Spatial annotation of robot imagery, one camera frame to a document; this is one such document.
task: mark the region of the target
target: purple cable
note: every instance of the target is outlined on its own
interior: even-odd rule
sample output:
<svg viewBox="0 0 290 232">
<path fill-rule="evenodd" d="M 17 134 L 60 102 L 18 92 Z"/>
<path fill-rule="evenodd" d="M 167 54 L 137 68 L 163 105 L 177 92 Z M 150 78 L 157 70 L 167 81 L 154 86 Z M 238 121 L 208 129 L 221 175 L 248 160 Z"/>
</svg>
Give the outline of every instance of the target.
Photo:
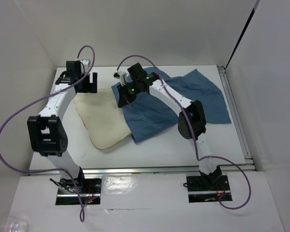
<svg viewBox="0 0 290 232">
<path fill-rule="evenodd" d="M 59 93 L 62 93 L 62 92 L 64 92 L 64 91 L 66 91 L 66 90 L 68 90 L 68 89 L 74 87 L 75 85 L 77 85 L 77 84 L 79 84 L 80 82 L 82 82 L 82 81 L 83 81 L 83 80 L 88 76 L 88 74 L 90 73 L 90 71 L 91 71 L 91 69 L 92 69 L 92 67 L 93 67 L 93 65 L 94 65 L 94 62 L 95 62 L 95 51 L 94 51 L 93 47 L 91 47 L 90 45 L 84 45 L 84 46 L 79 50 L 79 52 L 78 52 L 78 54 L 77 54 L 77 58 L 79 58 L 79 55 L 81 54 L 81 52 L 83 51 L 83 49 L 86 48 L 86 47 L 88 47 L 88 48 L 91 49 L 93 59 L 92 59 L 91 66 L 89 67 L 88 71 L 84 74 L 84 76 L 83 76 L 81 79 L 79 79 L 77 82 L 75 82 L 74 84 L 70 85 L 69 87 L 66 87 L 66 88 L 64 88 L 64 89 L 62 89 L 62 90 L 60 90 L 60 91 L 58 91 L 58 92 L 56 92 L 56 93 L 52 93 L 52 94 L 47 95 L 47 96 L 45 96 L 45 97 L 39 98 L 38 100 L 35 100 L 35 101 L 29 103 L 28 105 L 24 106 L 23 108 L 19 109 L 18 111 L 16 111 L 14 114 L 12 114 L 11 116 L 9 116 L 8 119 L 5 120 L 5 122 L 1 125 L 1 127 L 0 127 L 0 135 L 1 135 L 1 133 L 2 133 L 2 131 L 3 131 L 3 129 L 4 129 L 4 127 L 6 126 L 6 124 L 8 124 L 8 122 L 9 122 L 13 117 L 15 117 L 16 115 L 18 115 L 20 112 L 26 110 L 26 109 L 29 108 L 30 106 L 32 106 L 32 105 L 34 105 L 34 104 L 36 104 L 36 103 L 38 103 L 38 102 L 40 102 L 40 101 L 42 101 L 42 100 L 44 100 L 44 99 L 48 99 L 48 98 L 50 98 L 50 97 L 53 97 L 53 96 L 55 96 L 55 95 L 57 95 L 57 94 L 59 94 Z M 0 160 L 1 160 L 1 161 L 4 163 L 4 165 L 7 166 L 8 168 L 10 168 L 10 169 L 12 169 L 12 170 L 14 170 L 14 171 L 16 171 L 16 172 L 24 173 L 24 174 L 45 173 L 45 172 L 50 172 L 50 171 L 64 171 L 64 172 L 65 172 L 65 173 L 66 173 L 66 174 L 71 178 L 71 180 L 72 180 L 72 182 L 73 182 L 73 185 L 74 185 L 74 187 L 75 187 L 75 189 L 76 189 L 77 198 L 78 198 L 78 201 L 79 201 L 79 203 L 80 203 L 80 205 L 81 205 L 81 212 L 80 212 L 79 218 L 80 218 L 81 222 L 84 222 L 84 220 L 85 220 L 85 205 L 83 205 L 83 203 L 82 203 L 82 199 L 81 199 L 81 196 L 80 196 L 80 193 L 79 193 L 79 190 L 78 190 L 77 184 L 76 184 L 76 182 L 74 181 L 72 175 L 71 175 L 68 171 L 66 171 L 65 169 L 62 169 L 62 168 L 45 169 L 45 170 L 31 170 L 31 171 L 20 170 L 20 169 L 18 169 L 18 168 L 13 167 L 13 166 L 10 165 L 10 164 L 8 164 L 8 163 L 5 161 L 5 159 L 3 158 L 3 156 L 2 156 L 1 153 L 0 153 Z"/>
<path fill-rule="evenodd" d="M 243 208 L 245 205 L 247 205 L 247 203 L 249 202 L 250 197 L 251 197 L 251 186 L 250 186 L 250 182 L 249 182 L 249 180 L 248 180 L 246 174 L 245 174 L 244 171 L 240 168 L 240 166 L 238 166 L 237 164 L 233 163 L 232 161 L 230 161 L 230 160 L 228 160 L 228 159 L 226 159 L 226 158 L 219 157 L 219 156 L 204 156 L 204 157 L 202 157 L 202 158 L 199 158 L 199 153 L 198 153 L 198 147 L 197 147 L 196 138 L 195 138 L 195 135 L 194 135 L 194 132 L 193 132 L 192 124 L 191 124 L 191 122 L 190 122 L 190 120 L 189 120 L 189 118 L 188 118 L 188 116 L 187 116 L 187 114 L 186 114 L 186 111 L 184 110 L 184 108 L 182 107 L 182 105 L 179 103 L 179 101 L 178 101 L 175 97 L 173 97 L 173 96 L 169 93 L 169 91 L 167 90 L 165 84 L 163 83 L 162 78 L 160 77 L 159 69 L 156 67 L 156 65 L 155 65 L 151 60 L 149 60 L 148 58 L 146 58 L 146 57 L 144 57 L 144 56 L 140 56 L 140 55 L 131 55 L 131 56 L 128 56 L 128 57 L 124 58 L 124 59 L 120 62 L 120 64 L 119 64 L 118 67 L 117 67 L 117 71 L 119 70 L 119 68 L 120 68 L 120 66 L 122 65 L 122 63 L 123 63 L 125 60 L 127 60 L 127 59 L 129 59 L 129 58 L 131 58 L 131 57 L 140 57 L 140 58 L 143 58 L 143 59 L 147 60 L 147 61 L 148 61 L 148 62 L 149 62 L 149 63 L 150 63 L 154 68 L 155 68 L 156 73 L 157 73 L 158 76 L 159 76 L 159 80 L 161 81 L 161 84 L 162 84 L 162 86 L 163 86 L 165 92 L 170 96 L 170 98 L 172 98 L 172 99 L 176 102 L 176 104 L 179 106 L 180 110 L 183 112 L 184 117 L 185 117 L 185 119 L 186 119 L 186 121 L 187 121 L 187 123 L 188 123 L 189 130 L 190 130 L 190 132 L 191 132 L 191 134 L 192 134 L 192 140 L 193 140 L 193 145 L 194 145 L 194 148 L 195 148 L 195 155 L 196 155 L 196 157 L 197 157 L 197 161 L 201 161 L 201 160 L 206 159 L 206 158 L 216 158 L 216 159 L 220 159 L 220 160 L 225 160 L 225 161 L 229 162 L 230 164 L 234 165 L 234 166 L 235 166 L 238 170 L 240 170 L 240 171 L 242 172 L 242 174 L 244 175 L 244 177 L 245 177 L 245 179 L 246 179 L 246 181 L 247 181 L 247 184 L 248 184 L 248 189 L 249 189 L 249 194 L 248 194 L 247 200 L 246 200 L 242 205 L 240 205 L 240 206 L 238 206 L 238 207 L 228 207 L 228 206 L 225 206 L 225 205 L 221 202 L 221 198 L 222 198 L 223 196 L 227 195 L 227 193 L 225 193 L 225 194 L 221 195 L 221 196 L 218 198 L 219 203 L 220 203 L 224 208 L 226 208 L 226 209 L 240 209 L 240 208 Z"/>
</svg>

